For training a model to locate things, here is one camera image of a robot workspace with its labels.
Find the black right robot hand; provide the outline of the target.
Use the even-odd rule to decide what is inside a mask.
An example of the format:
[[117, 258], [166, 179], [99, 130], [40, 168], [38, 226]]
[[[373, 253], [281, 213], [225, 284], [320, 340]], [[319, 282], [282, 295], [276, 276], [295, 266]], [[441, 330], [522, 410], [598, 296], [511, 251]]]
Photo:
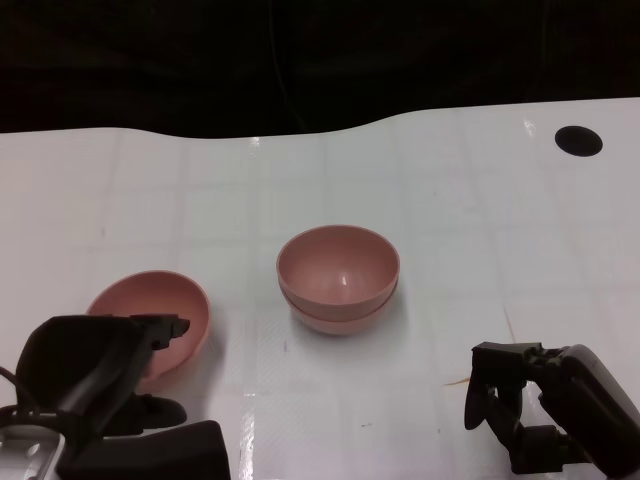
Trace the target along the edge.
[[[553, 424], [521, 423], [523, 390], [533, 382]], [[472, 350], [464, 425], [487, 423], [518, 475], [591, 463], [609, 479], [639, 476], [639, 411], [588, 347], [483, 342]]]

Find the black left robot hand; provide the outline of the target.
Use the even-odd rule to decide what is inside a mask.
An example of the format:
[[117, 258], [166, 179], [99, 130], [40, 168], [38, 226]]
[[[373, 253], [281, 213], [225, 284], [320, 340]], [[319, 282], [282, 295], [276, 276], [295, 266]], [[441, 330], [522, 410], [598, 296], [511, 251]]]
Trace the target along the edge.
[[19, 413], [54, 414], [103, 436], [140, 435], [186, 422], [176, 401], [137, 389], [153, 354], [183, 336], [175, 314], [56, 316], [28, 338], [16, 367]]

